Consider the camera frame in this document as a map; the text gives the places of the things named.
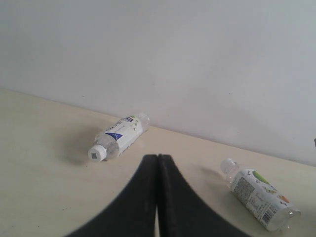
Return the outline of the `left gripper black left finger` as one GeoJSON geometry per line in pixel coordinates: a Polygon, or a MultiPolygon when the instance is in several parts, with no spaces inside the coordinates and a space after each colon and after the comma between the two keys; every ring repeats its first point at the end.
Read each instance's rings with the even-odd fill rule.
{"type": "Polygon", "coordinates": [[[118,196],[69,237],[153,237],[156,218],[157,155],[143,156],[118,196]]]}

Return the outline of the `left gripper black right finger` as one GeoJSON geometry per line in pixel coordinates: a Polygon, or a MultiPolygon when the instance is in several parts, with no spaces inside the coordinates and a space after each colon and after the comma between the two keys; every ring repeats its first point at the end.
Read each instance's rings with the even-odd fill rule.
{"type": "Polygon", "coordinates": [[[158,155],[157,208],[161,237],[247,236],[197,195],[170,155],[158,155]]]}

